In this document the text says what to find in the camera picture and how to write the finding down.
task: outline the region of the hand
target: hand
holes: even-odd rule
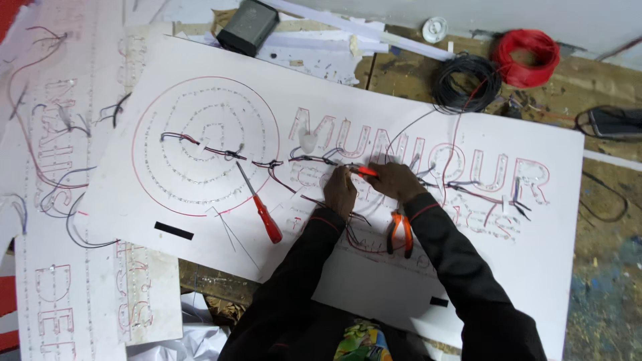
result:
[[[347,167],[341,166],[334,169],[332,177],[323,188],[323,194],[325,205],[347,222],[357,199],[357,189],[352,184]]]
[[[419,183],[417,176],[405,164],[388,163],[380,165],[370,163],[368,168],[376,171],[379,177],[366,175],[363,178],[379,193],[394,198],[405,204],[421,193],[428,191]]]

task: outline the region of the black jacket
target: black jacket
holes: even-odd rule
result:
[[[488,264],[435,199],[424,193],[404,210],[464,322],[462,360],[546,360],[535,321],[517,311]],[[317,310],[311,297],[345,224],[315,210],[272,277],[254,294],[219,361],[333,359],[350,315]],[[397,332],[382,325],[393,360],[421,360]]]

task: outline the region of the red circle outline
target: red circle outline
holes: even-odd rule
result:
[[[252,92],[254,92],[254,94],[256,94],[256,96],[258,96],[261,100],[263,100],[263,103],[265,103],[265,106],[266,106],[266,107],[268,107],[268,109],[270,110],[270,114],[272,115],[272,119],[274,119],[274,125],[277,127],[277,142],[278,142],[278,145],[277,145],[277,155],[276,155],[275,159],[277,159],[277,158],[279,157],[279,151],[281,150],[281,135],[280,135],[280,133],[279,133],[279,124],[277,124],[277,119],[276,119],[276,117],[274,116],[274,112],[272,112],[272,108],[270,108],[270,106],[268,105],[268,102],[267,102],[267,101],[265,101],[265,99],[263,99],[263,97],[262,97],[262,96],[260,96],[260,95],[259,95],[259,93],[255,92],[255,90],[254,90],[254,89],[250,88],[249,86],[247,86],[247,85],[245,85],[245,84],[243,84],[243,83],[241,83],[241,82],[239,82],[239,81],[237,81],[237,80],[230,79],[230,78],[225,78],[224,76],[214,76],[214,75],[197,76],[196,78],[183,80],[182,82],[180,82],[180,83],[178,83],[178,84],[172,85],[170,88],[167,88],[164,92],[160,93],[160,94],[156,97],[156,99],[154,99],[154,100],[153,100],[153,101],[152,101],[152,102],[147,106],[147,109],[145,109],[145,111],[143,112],[143,114],[141,114],[141,117],[138,119],[138,123],[136,124],[136,129],[134,130],[134,139],[133,139],[133,141],[132,141],[132,167],[134,168],[134,174],[136,174],[136,179],[138,180],[138,184],[140,184],[140,185],[141,185],[141,187],[143,188],[143,190],[145,191],[145,193],[147,193],[147,195],[148,195],[148,196],[150,196],[150,198],[151,198],[154,202],[158,203],[158,204],[159,204],[160,206],[162,206],[163,208],[165,208],[165,209],[167,209],[167,210],[170,210],[170,211],[172,211],[172,212],[174,212],[174,213],[178,213],[178,214],[180,214],[180,215],[184,215],[184,216],[191,216],[191,217],[206,217],[207,215],[189,215],[189,214],[187,214],[187,213],[181,213],[181,212],[175,211],[175,210],[173,210],[172,208],[169,208],[168,206],[165,206],[164,204],[160,203],[158,200],[156,200],[156,198],[154,198],[154,197],[150,194],[150,192],[148,192],[148,191],[147,191],[147,189],[145,189],[145,186],[143,186],[143,182],[141,182],[141,178],[140,178],[140,176],[138,176],[138,171],[136,170],[136,163],[135,163],[135,161],[134,161],[134,147],[135,147],[135,145],[136,145],[136,134],[138,133],[138,128],[140,127],[141,122],[143,121],[143,118],[145,117],[145,114],[147,114],[147,111],[150,109],[150,107],[152,107],[152,105],[153,105],[154,103],[156,103],[156,101],[157,101],[161,96],[165,95],[168,91],[170,91],[170,90],[174,89],[175,87],[177,87],[177,86],[179,86],[179,85],[181,85],[181,84],[183,84],[183,83],[190,82],[190,81],[192,81],[192,80],[197,80],[197,79],[205,79],[205,78],[219,78],[219,79],[227,79],[227,80],[231,80],[231,81],[233,81],[233,82],[236,82],[236,83],[238,83],[238,84],[241,84],[242,86],[246,87],[247,89],[250,89]],[[265,182],[263,182],[263,184],[259,187],[259,190],[257,190],[257,191],[256,191],[256,193],[259,193],[259,192],[261,191],[261,189],[263,188],[263,186],[265,186],[265,184],[268,182],[268,180],[270,180],[270,178],[269,178],[269,177],[268,177],[267,179],[265,179]],[[230,208],[230,209],[227,209],[227,210],[225,210],[225,211],[222,211],[222,212],[220,212],[220,213],[227,213],[227,212],[229,212],[229,211],[232,211],[233,209],[236,209],[237,207],[242,206],[245,202],[247,202],[247,201],[248,201],[248,200],[250,200],[251,198],[252,198],[252,197],[248,197],[246,200],[242,201],[242,202],[241,202],[240,204],[238,204],[237,206],[232,207],[232,208]]]

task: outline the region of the red screwdriver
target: red screwdriver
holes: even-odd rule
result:
[[[254,191],[254,188],[252,188],[252,185],[250,184],[250,180],[247,179],[247,176],[245,175],[245,172],[241,168],[241,165],[238,162],[236,162],[236,166],[239,167],[239,170],[243,175],[243,179],[245,179],[245,182],[247,183],[247,187],[250,188],[250,192],[252,192],[252,198],[254,198],[254,203],[256,203],[256,208],[259,210],[259,216],[261,216],[261,219],[263,220],[263,224],[265,224],[265,230],[268,231],[268,236],[270,236],[270,240],[274,244],[279,243],[283,239],[283,234],[281,234],[281,230],[277,226],[276,222],[274,222],[274,220],[270,216],[268,209],[265,207],[263,202],[261,202],[261,199]]]

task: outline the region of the wall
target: wall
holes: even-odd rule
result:
[[[290,0],[317,10],[418,27],[442,16],[452,33],[535,28],[558,41],[603,53],[642,35],[640,0]]]

